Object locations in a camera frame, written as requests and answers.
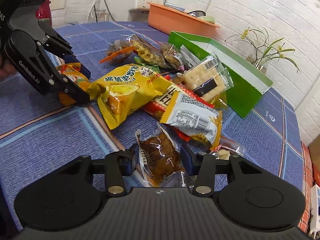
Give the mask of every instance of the barcode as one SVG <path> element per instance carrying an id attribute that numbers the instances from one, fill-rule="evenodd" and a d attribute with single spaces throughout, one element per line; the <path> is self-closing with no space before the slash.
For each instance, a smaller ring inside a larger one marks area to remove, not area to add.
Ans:
<path id="1" fill-rule="evenodd" d="M 206 131 L 209 128 L 210 121 L 199 116 L 198 124 L 196 129 Z"/>
<path id="2" fill-rule="evenodd" d="M 217 65 L 218 65 L 218 62 L 214 57 L 212 57 L 212 59 L 209 60 L 208 62 L 204 63 L 204 67 L 206 70 L 209 70 L 212 67 L 216 67 Z"/>

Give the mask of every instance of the red patterned cloth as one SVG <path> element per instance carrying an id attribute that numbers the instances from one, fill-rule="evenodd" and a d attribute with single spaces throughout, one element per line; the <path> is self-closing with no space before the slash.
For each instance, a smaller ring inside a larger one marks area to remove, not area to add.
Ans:
<path id="1" fill-rule="evenodd" d="M 310 152 L 307 146 L 302 144 L 302 154 L 303 154 L 303 189 L 302 192 L 306 198 L 306 209 L 302 215 L 302 218 L 298 224 L 298 227 L 305 233 L 309 230 L 309 220 L 311 211 L 311 195 L 310 188 L 314 184 L 312 175 L 312 162 L 310 158 Z"/>

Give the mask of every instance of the human hand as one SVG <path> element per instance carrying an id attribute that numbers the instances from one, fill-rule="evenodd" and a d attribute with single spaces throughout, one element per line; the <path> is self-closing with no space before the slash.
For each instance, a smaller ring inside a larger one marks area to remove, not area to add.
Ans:
<path id="1" fill-rule="evenodd" d="M 7 60 L 2 65 L 2 56 L 0 55 L 0 81 L 6 79 L 10 75 L 15 74 L 16 72 L 17 70 Z"/>

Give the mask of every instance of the metal screw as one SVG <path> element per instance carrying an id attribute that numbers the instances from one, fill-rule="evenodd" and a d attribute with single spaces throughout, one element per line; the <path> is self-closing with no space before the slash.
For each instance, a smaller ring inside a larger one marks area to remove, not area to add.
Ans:
<path id="1" fill-rule="evenodd" d="M 120 194 L 124 191 L 124 189 L 121 186 L 112 186 L 112 187 L 108 188 L 108 191 L 111 194 Z"/>
<path id="2" fill-rule="evenodd" d="M 211 192 L 211 188 L 207 186 L 199 186 L 199 187 L 196 187 L 196 192 L 200 194 L 208 194 Z"/>

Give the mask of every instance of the plastic wrapper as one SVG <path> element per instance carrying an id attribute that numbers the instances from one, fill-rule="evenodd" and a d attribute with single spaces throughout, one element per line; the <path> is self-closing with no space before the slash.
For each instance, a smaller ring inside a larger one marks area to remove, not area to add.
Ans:
<path id="1" fill-rule="evenodd" d="M 201 63 L 185 72 L 181 77 L 184 86 L 211 102 L 216 95 L 233 87 L 228 70 L 216 56 L 209 55 Z"/>
<path id="2" fill-rule="evenodd" d="M 222 92 L 221 94 L 216 95 L 213 99 L 210 100 L 210 104 L 214 105 L 214 108 L 223 108 L 227 109 L 227 94 L 226 92 Z"/>
<path id="3" fill-rule="evenodd" d="M 173 44 L 159 42 L 160 50 L 165 60 L 176 70 L 183 71 L 184 64 L 180 51 Z"/>
<path id="4" fill-rule="evenodd" d="M 56 68 L 60 74 L 66 75 L 84 91 L 86 91 L 91 84 L 87 79 L 87 77 L 82 73 L 80 73 L 80 68 L 81 68 L 80 62 L 63 64 Z M 64 92 L 59 93 L 59 100 L 65 106 L 70 106 L 76 103 L 75 100 L 73 100 L 70 96 L 68 96 Z"/>
<path id="5" fill-rule="evenodd" d="M 169 134 L 159 125 L 160 134 L 140 140 L 141 130 L 135 133 L 139 144 L 139 163 L 143 179 L 159 187 L 165 178 L 175 172 L 184 171 L 180 153 Z"/>
<path id="6" fill-rule="evenodd" d="M 87 92 L 91 99 L 97 99 L 102 116 L 112 130 L 129 114 L 162 95 L 170 84 L 151 69 L 128 64 L 99 78 L 88 87 Z"/>
<path id="7" fill-rule="evenodd" d="M 174 92 L 161 123 L 171 125 L 194 140 L 219 145 L 222 113 L 180 92 Z"/>
<path id="8" fill-rule="evenodd" d="M 140 58 L 152 65 L 157 65 L 161 68 L 167 68 L 161 51 L 155 46 L 152 46 L 144 38 L 138 37 L 137 35 L 132 35 L 129 37 L 129 42 L 134 46 L 134 50 L 137 52 Z"/>
<path id="9" fill-rule="evenodd" d="M 110 61 L 112 63 L 123 62 L 127 57 L 129 57 L 134 50 L 128 41 L 116 40 L 106 51 L 107 56 L 99 61 L 103 63 Z"/>
<path id="10" fill-rule="evenodd" d="M 170 76 L 165 76 L 164 78 L 167 80 L 170 80 Z M 161 116 L 165 112 L 167 106 L 169 105 L 170 100 L 175 91 L 188 95 L 191 98 L 194 98 L 211 108 L 214 107 L 214 105 L 207 103 L 206 101 L 198 97 L 195 93 L 191 92 L 190 90 L 171 82 L 170 86 L 167 88 L 167 90 L 164 92 L 163 95 L 156 96 L 149 103 L 145 104 L 141 109 L 147 112 L 148 114 L 150 114 L 151 116 L 153 116 L 154 118 L 156 118 L 158 121 L 160 121 Z"/>
<path id="11" fill-rule="evenodd" d="M 134 56 L 134 61 L 139 66 L 144 66 L 144 67 L 147 67 L 147 68 L 153 70 L 154 72 L 160 73 L 160 69 L 157 65 L 152 65 L 150 63 L 147 63 L 145 60 L 143 60 L 140 57 Z"/>
<path id="12" fill-rule="evenodd" d="M 210 154 L 217 156 L 219 159 L 228 160 L 230 155 L 238 154 L 242 157 L 245 156 L 247 149 L 227 137 L 221 136 L 220 144 L 213 149 Z"/>
<path id="13" fill-rule="evenodd" d="M 180 50 L 185 70 L 189 70 L 200 64 L 201 61 L 190 50 L 188 50 L 186 46 L 182 45 Z"/>

